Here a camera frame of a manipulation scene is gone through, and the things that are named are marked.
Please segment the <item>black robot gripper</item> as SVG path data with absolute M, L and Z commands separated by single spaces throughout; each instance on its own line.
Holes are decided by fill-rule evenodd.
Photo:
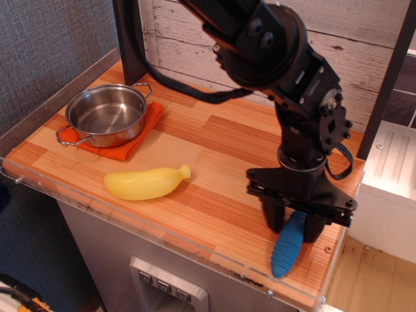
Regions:
M 331 183 L 324 166 L 310 171 L 278 168 L 251 168 L 247 191 L 260 198 L 268 227 L 279 233 L 284 225 L 285 208 L 308 214 L 304 242 L 317 241 L 325 226 L 332 223 L 348 227 L 357 202 Z

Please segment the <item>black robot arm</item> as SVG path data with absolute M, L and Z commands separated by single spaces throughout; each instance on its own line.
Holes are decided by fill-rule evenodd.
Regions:
M 240 87 L 273 101 L 281 127 L 277 168 L 252 168 L 248 192 L 258 196 L 269 227 L 279 231 L 283 210 L 305 214 L 301 234 L 315 242 L 325 226 L 349 226 L 357 203 L 332 185 L 333 150 L 345 156 L 351 121 L 339 77 L 309 45 L 299 15 L 263 1 L 185 1 L 216 42 L 217 61 Z

